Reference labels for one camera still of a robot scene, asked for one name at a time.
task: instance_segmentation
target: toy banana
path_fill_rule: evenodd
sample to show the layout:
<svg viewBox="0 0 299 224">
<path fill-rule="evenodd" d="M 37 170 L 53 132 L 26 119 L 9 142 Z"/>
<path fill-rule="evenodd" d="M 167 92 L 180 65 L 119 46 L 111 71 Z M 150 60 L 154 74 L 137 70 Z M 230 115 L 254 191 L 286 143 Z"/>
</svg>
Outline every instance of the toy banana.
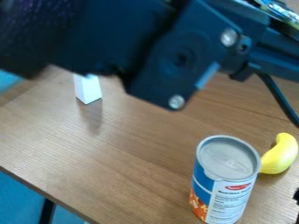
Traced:
<svg viewBox="0 0 299 224">
<path fill-rule="evenodd" d="M 260 173 L 278 174 L 286 171 L 298 155 L 296 139 L 287 133 L 278 134 L 276 146 L 261 158 Z"/>
</svg>

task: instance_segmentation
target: white block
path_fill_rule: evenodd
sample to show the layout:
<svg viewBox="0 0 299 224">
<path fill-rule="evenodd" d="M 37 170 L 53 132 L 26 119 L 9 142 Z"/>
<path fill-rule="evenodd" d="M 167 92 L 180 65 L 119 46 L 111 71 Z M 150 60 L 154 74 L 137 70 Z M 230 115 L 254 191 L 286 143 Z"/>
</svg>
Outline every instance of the white block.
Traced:
<svg viewBox="0 0 299 224">
<path fill-rule="evenodd" d="M 99 77 L 93 74 L 73 76 L 76 97 L 85 104 L 102 98 Z"/>
</svg>

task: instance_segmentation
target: screw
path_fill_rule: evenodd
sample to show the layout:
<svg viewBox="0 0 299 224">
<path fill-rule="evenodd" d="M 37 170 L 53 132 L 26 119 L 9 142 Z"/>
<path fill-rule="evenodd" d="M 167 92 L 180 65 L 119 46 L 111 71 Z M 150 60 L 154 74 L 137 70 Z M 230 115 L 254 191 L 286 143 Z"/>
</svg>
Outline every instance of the screw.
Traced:
<svg viewBox="0 0 299 224">
<path fill-rule="evenodd" d="M 238 33 L 231 28 L 224 30 L 220 37 L 220 41 L 225 47 L 233 46 L 237 42 L 237 40 Z"/>
<path fill-rule="evenodd" d="M 185 105 L 185 100 L 181 95 L 174 95 L 170 98 L 170 107 L 172 109 L 178 110 L 181 109 Z"/>
</svg>

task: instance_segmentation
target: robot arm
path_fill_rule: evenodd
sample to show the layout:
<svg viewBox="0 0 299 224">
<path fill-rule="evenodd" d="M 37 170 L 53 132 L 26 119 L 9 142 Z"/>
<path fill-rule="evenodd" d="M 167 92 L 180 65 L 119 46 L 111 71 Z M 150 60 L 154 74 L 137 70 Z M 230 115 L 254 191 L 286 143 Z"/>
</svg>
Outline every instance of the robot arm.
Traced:
<svg viewBox="0 0 299 224">
<path fill-rule="evenodd" d="M 172 110 L 182 108 L 218 70 L 237 81 L 259 74 L 270 88 L 266 74 L 299 81 L 299 19 L 283 3 L 0 3 L 0 68 L 25 78 L 48 64 L 82 75 L 117 74 L 130 95 Z M 288 106 L 275 90 L 276 100 Z M 284 108 L 299 125 L 294 111 Z"/>
</svg>

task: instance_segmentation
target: blue floor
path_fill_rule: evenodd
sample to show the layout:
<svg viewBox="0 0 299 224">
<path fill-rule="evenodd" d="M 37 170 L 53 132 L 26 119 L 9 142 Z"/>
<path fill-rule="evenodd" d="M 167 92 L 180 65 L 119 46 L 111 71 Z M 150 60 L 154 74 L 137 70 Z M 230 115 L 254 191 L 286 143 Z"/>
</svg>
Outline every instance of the blue floor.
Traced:
<svg viewBox="0 0 299 224">
<path fill-rule="evenodd" d="M 0 93 L 12 87 L 20 80 L 21 79 L 18 78 L 17 76 L 0 70 Z"/>
</svg>

